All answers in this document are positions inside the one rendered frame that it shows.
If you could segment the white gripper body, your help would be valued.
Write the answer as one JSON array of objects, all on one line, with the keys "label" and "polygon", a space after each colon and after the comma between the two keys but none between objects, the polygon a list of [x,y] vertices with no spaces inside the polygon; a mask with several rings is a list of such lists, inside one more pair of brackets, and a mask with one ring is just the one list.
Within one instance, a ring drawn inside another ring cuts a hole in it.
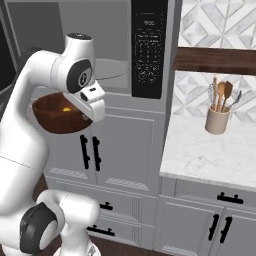
[{"label": "white gripper body", "polygon": [[105,116],[104,95],[90,99],[88,94],[64,93],[63,96],[93,122],[101,121]]}]

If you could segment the brown wooden bowl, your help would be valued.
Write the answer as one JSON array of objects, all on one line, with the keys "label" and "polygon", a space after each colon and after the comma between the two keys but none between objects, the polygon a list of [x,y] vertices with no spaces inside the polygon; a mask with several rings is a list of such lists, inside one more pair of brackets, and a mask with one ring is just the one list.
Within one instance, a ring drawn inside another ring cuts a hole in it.
[{"label": "brown wooden bowl", "polygon": [[[71,108],[63,112],[64,107]],[[53,93],[35,100],[32,104],[34,115],[41,127],[54,134],[69,134],[79,132],[92,124],[85,121],[82,112],[69,102],[61,92]]]}]

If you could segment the grey cupboard door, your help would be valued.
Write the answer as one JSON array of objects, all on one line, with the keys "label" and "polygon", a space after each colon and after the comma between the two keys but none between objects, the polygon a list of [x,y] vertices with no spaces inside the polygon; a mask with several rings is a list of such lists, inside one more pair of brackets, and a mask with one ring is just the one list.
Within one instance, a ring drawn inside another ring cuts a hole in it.
[{"label": "grey cupboard door", "polygon": [[[80,135],[84,135],[88,140],[87,152],[90,156],[88,170],[84,168]],[[53,135],[50,150],[51,156],[45,170],[46,177],[70,182],[97,184],[90,128],[71,134]]]},{"label": "grey cupboard door", "polygon": [[99,140],[100,184],[134,191],[149,190],[152,119],[107,115],[93,133]]},{"label": "grey cupboard door", "polygon": [[155,249],[173,256],[208,256],[213,215],[223,208],[184,199],[160,197]]},{"label": "grey cupboard door", "polygon": [[[221,244],[220,232],[229,216],[233,220]],[[256,213],[227,208],[215,235],[211,256],[256,256]]]}]

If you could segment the glass microwave turntable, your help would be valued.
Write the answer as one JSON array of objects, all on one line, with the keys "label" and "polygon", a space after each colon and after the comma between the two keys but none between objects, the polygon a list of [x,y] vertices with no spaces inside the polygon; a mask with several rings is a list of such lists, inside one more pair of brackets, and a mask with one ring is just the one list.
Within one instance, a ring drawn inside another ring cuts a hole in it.
[{"label": "glass microwave turntable", "polygon": [[127,62],[112,59],[97,59],[95,61],[95,78],[106,80],[127,75]]}]

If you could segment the grey microwave with black panel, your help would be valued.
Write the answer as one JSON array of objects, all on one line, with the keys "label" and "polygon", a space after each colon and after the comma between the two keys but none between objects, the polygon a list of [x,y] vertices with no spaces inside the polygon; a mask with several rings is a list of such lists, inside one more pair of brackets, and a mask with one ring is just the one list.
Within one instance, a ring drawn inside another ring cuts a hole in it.
[{"label": "grey microwave with black panel", "polygon": [[127,75],[98,80],[106,92],[159,98],[168,0],[0,0],[20,52],[31,46],[61,53],[65,36],[93,38],[95,58],[127,62]]}]

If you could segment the black microwave door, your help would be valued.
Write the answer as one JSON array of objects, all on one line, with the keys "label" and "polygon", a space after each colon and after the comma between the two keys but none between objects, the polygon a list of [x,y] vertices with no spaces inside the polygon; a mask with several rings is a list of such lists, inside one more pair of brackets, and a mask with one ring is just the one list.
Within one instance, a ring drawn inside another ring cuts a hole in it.
[{"label": "black microwave door", "polygon": [[15,47],[8,31],[7,17],[0,9],[0,118],[2,117],[9,98],[12,94],[17,77],[27,60],[34,53],[40,51],[39,47],[29,47],[20,58],[14,56]]}]

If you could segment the grey drawer front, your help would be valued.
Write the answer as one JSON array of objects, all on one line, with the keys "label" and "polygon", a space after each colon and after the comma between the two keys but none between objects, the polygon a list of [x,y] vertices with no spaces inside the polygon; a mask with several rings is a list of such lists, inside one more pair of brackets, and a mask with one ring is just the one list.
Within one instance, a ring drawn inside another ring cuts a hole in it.
[{"label": "grey drawer front", "polygon": [[[243,204],[219,201],[217,195],[224,192],[226,196],[238,195],[244,200]],[[192,201],[204,201],[219,205],[256,212],[256,192],[217,185],[204,184],[193,181],[178,180],[176,182],[175,196]]]},{"label": "grey drawer front", "polygon": [[101,214],[132,222],[152,225],[155,216],[155,197],[112,192],[99,188],[92,188],[80,184],[68,183],[64,180],[47,177],[49,189],[59,189],[76,194],[86,195],[95,199],[99,205],[109,202],[113,210],[101,208]]},{"label": "grey drawer front", "polygon": [[153,248],[153,226],[124,221],[107,216],[100,216],[97,222],[93,225],[97,225],[100,229],[111,228],[115,232],[115,236],[113,237],[88,231],[88,233],[92,236],[144,249]]}]

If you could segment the metal whisk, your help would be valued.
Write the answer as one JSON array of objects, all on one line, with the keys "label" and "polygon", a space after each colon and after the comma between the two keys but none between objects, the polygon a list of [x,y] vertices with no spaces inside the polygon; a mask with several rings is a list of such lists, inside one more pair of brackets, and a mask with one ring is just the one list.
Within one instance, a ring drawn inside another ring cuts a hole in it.
[{"label": "metal whisk", "polygon": [[210,100],[210,105],[211,105],[211,108],[214,110],[215,109],[215,96],[214,96],[214,85],[213,84],[210,84],[208,86],[208,97],[209,97],[209,100]]}]

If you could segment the thin wooden stick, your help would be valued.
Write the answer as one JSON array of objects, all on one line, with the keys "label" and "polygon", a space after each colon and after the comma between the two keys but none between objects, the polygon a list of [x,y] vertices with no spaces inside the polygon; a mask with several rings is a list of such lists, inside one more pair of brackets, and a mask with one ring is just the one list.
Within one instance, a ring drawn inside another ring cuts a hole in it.
[{"label": "thin wooden stick", "polygon": [[213,98],[213,110],[216,111],[216,98],[217,98],[217,77],[213,78],[213,89],[214,89],[214,98]]}]

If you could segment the beige utensil pot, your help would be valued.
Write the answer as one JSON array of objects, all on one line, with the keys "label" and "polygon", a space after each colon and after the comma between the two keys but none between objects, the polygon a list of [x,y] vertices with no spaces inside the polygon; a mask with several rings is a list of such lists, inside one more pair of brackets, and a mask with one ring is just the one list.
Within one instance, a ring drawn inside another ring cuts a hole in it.
[{"label": "beige utensil pot", "polygon": [[212,108],[208,109],[205,130],[214,135],[223,134],[229,120],[230,109],[225,107],[222,112],[216,112]]}]

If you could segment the wooden spoon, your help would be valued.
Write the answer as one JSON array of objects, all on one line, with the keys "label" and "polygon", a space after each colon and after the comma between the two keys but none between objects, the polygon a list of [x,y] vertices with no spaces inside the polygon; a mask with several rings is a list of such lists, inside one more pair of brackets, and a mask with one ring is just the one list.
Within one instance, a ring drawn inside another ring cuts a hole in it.
[{"label": "wooden spoon", "polygon": [[221,105],[221,101],[222,101],[222,97],[224,95],[224,91],[225,91],[225,87],[226,87],[226,82],[220,82],[218,83],[218,103],[217,103],[217,108],[216,111],[219,112],[220,111],[220,105]]}]

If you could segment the dark wooden shelf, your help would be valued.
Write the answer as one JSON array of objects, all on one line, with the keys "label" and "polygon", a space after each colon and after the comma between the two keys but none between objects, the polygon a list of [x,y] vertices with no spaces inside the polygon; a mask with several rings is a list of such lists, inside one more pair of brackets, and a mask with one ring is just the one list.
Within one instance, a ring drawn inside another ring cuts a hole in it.
[{"label": "dark wooden shelf", "polygon": [[256,76],[256,50],[178,47],[173,69]]}]

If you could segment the wooden spatula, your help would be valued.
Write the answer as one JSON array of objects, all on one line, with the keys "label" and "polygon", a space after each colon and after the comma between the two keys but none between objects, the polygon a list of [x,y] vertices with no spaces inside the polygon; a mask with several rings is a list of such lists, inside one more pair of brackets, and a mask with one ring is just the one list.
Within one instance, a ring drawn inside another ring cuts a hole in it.
[{"label": "wooden spatula", "polygon": [[232,89],[233,89],[233,85],[229,81],[226,81],[226,85],[225,85],[225,89],[224,89],[225,99],[224,99],[224,102],[223,102],[223,105],[222,105],[221,112],[223,112],[223,110],[224,110],[224,106],[226,104],[227,99],[231,96]]}]

